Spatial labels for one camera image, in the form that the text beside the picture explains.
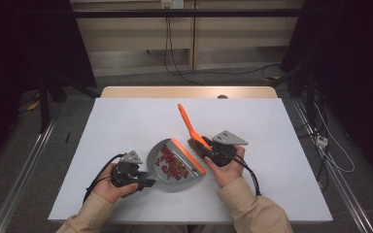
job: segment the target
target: table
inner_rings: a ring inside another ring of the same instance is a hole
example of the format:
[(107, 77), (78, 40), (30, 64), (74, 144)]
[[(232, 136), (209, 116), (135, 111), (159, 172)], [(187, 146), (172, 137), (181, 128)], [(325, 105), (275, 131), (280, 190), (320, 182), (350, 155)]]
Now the table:
[[(201, 135), (211, 137), (227, 129), (249, 142), (246, 160), (258, 177), (262, 194), (282, 206), (290, 221), (331, 221), (332, 216), (286, 109), (271, 89), (237, 86), (105, 88), (102, 98), (95, 102), (49, 220), (63, 221), (77, 213), (85, 188), (117, 153), (136, 150), (146, 161), (156, 143), (171, 137), (192, 151), (177, 108), (177, 104), (182, 103), (192, 125)], [(154, 98), (145, 98), (146, 91)], [(216, 99), (219, 95), (231, 99)], [(146, 169), (146, 164), (142, 164), (140, 170)], [(110, 222), (230, 223), (232, 218), (227, 208), (215, 194), (219, 188), (212, 173), (206, 170), (207, 174), (193, 183), (176, 187), (157, 183), (152, 188), (120, 199)], [(244, 178), (254, 189), (246, 171)]]

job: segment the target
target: dark floor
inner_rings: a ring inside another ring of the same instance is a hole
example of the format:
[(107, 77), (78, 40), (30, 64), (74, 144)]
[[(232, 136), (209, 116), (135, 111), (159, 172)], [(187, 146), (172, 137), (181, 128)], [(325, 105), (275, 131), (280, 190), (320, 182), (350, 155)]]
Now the dark floor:
[[(254, 69), (232, 69), (226, 71), (241, 72), (251, 70)], [(262, 72), (250, 72), (239, 76), (200, 73), (185, 76), (185, 78), (204, 85), (260, 85), (266, 82), (262, 77), (277, 75), (280, 74), (277, 74), (276, 69), (265, 69)], [(96, 91), (101, 91), (107, 85), (192, 85), (179, 76), (167, 73), (105, 77), (97, 79), (97, 82), (99, 86), (94, 88)], [(93, 98), (73, 88), (65, 87), (65, 90), (68, 93), (65, 103), (50, 103), (52, 110), (56, 110), (57, 107), (61, 108), (59, 118), (43, 153), (37, 161), (31, 178), (27, 181), (27, 187), (21, 199), (16, 203), (17, 208), (9, 224), (4, 226), (6, 232), (54, 232), (59, 227), (58, 223), (49, 222), (48, 216), (94, 103)], [(294, 128), (302, 125), (303, 122), (294, 108), (293, 101), (288, 97), (286, 85), (280, 85), (277, 88), (277, 93), (283, 99)], [(23, 98), (27, 99), (33, 94), (35, 94), (34, 91), (25, 93)], [(0, 208), (16, 182), (25, 161), (28, 159), (41, 127), (39, 109), (30, 112), (24, 111), (25, 106), (21, 106), (19, 109), (20, 113), (17, 116), (17, 122), (0, 150)], [(365, 159), (359, 145), (349, 140), (347, 132), (345, 132), (337, 116), (330, 108), (326, 108), (325, 111), (328, 116), (328, 127), (332, 135), (348, 152), (356, 165), (356, 169), (352, 173), (343, 173), (343, 176), (373, 226), (373, 167)], [(298, 134), (305, 134), (305, 131), (299, 131)], [(314, 173), (317, 174), (320, 169), (320, 158), (311, 138), (301, 137), (300, 143)], [(332, 140), (330, 140), (329, 146), (337, 164), (349, 169), (351, 163), (345, 154)], [(327, 178), (325, 171), (323, 171), (320, 181), (322, 183), (328, 182), (323, 196), (334, 220), (319, 224), (294, 223), (292, 225), (294, 232), (360, 232), (332, 178)]]

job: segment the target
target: hand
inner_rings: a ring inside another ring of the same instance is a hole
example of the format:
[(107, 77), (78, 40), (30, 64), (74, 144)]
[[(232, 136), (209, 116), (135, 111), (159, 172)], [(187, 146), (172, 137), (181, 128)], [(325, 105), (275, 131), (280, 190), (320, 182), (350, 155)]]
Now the hand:
[[(234, 147), (237, 150), (236, 155), (244, 159), (245, 149), (237, 145)], [(225, 187), (227, 184), (240, 178), (242, 176), (242, 172), (244, 171), (244, 167), (234, 160), (223, 167), (217, 166), (217, 164), (215, 164), (208, 156), (205, 156), (204, 161), (214, 173), (215, 180), (220, 187)]]
[(111, 183), (111, 171), (114, 168), (114, 166), (117, 165), (116, 163), (111, 163), (105, 171), (102, 173), (102, 175), (99, 177), (100, 181), (96, 184), (95, 188), (93, 189), (93, 192), (97, 195), (101, 196), (105, 200), (111, 202), (112, 204), (116, 203), (121, 196), (124, 196), (126, 194), (129, 194), (133, 191), (135, 191), (138, 188), (137, 183), (132, 183), (126, 186), (122, 187), (116, 187)]

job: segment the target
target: sleeve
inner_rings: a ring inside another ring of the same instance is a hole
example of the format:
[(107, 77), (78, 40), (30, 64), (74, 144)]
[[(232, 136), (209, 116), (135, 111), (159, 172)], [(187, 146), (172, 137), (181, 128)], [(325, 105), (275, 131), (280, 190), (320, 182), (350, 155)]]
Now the sleeve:
[(292, 232), (284, 209), (265, 196), (254, 196), (242, 177), (223, 187), (218, 196), (231, 212), (238, 233)]
[(100, 232), (113, 211), (113, 204), (92, 192), (78, 214), (68, 217), (56, 233)]

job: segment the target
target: red beans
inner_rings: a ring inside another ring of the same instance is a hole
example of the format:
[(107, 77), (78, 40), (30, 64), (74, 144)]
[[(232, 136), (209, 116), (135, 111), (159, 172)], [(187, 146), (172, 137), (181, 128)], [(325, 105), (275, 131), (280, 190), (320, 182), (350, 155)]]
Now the red beans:
[(176, 181), (179, 181), (182, 177), (186, 179), (189, 172), (183, 162), (176, 158), (174, 153), (166, 145), (162, 147), (161, 153), (162, 155), (156, 159), (155, 165), (159, 166), (162, 161), (165, 162), (161, 166), (161, 170), (166, 174), (167, 179), (171, 177)]

